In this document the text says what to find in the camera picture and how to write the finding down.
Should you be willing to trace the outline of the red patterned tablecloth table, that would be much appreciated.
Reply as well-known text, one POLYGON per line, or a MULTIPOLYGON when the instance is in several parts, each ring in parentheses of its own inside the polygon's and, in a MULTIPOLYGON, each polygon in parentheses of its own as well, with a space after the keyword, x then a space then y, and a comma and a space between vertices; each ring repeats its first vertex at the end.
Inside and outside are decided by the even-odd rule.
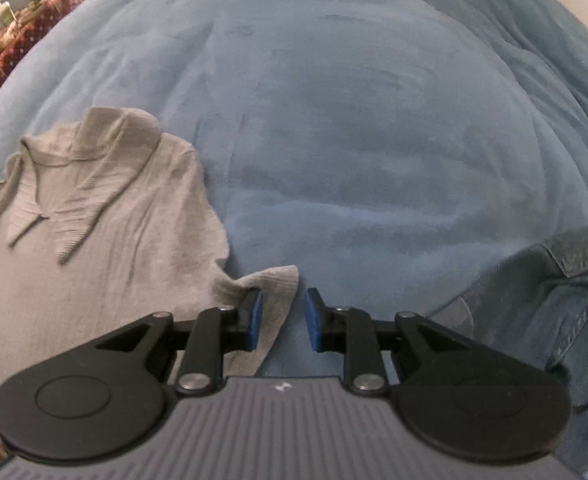
POLYGON ((32 2, 18 12, 12 24, 0 29, 0 88, 29 51, 80 3, 81 0, 32 2))

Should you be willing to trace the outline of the green drink cup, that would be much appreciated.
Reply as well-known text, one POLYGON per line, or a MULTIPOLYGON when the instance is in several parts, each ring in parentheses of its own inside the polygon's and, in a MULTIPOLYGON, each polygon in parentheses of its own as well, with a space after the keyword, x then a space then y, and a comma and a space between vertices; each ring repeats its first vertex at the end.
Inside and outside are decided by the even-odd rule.
POLYGON ((0 23, 8 27, 16 20, 15 13, 8 1, 0 0, 0 23))

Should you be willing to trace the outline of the blue plush duvet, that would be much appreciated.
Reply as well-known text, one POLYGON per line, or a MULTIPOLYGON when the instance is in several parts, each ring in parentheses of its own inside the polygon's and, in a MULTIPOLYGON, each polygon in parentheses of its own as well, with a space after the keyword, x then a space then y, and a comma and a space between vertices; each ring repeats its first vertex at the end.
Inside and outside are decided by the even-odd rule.
POLYGON ((230 278, 297 269, 255 373, 337 370, 305 287, 431 318, 588 226, 588 30, 556 0, 85 0, 0 91, 0 181, 96 107, 193 146, 230 278))

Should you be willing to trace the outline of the blue denim garment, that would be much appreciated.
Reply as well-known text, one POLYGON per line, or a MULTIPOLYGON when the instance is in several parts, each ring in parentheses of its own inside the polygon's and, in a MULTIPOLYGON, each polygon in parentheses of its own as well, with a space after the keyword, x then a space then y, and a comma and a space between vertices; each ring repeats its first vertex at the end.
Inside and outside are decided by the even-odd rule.
POLYGON ((572 414, 559 454, 588 472, 588 226, 518 252, 431 318, 563 382, 572 414))

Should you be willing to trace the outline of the grey knit polo shirt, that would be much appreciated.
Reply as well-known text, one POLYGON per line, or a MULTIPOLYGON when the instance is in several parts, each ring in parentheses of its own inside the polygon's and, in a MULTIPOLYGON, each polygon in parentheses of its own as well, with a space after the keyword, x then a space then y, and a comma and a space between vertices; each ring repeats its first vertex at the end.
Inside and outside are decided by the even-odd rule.
POLYGON ((230 278, 227 233, 193 146, 134 108, 26 136, 0 181, 0 385, 154 311, 180 320, 263 293, 254 374, 298 286, 295 266, 230 278))

